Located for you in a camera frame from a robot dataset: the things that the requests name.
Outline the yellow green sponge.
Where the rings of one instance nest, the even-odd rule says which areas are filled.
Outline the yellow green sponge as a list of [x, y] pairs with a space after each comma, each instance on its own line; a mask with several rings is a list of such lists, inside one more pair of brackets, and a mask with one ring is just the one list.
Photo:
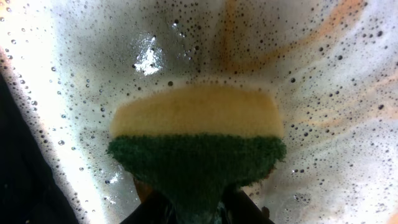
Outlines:
[[108, 153], [174, 206], [208, 223], [228, 187], [265, 178], [287, 153], [273, 100], [259, 91], [201, 85], [119, 107]]

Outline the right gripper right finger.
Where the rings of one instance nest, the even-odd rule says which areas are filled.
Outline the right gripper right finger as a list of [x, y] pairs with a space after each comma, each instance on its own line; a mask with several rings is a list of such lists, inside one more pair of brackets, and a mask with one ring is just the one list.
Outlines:
[[274, 224], [269, 210], [258, 208], [242, 190], [227, 188], [222, 203], [222, 224]]

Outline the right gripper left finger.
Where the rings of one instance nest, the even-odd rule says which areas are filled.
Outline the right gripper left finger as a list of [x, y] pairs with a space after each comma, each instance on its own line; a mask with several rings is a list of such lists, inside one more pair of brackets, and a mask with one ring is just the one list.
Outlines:
[[120, 224], [177, 224], [177, 219], [171, 202], [154, 191]]

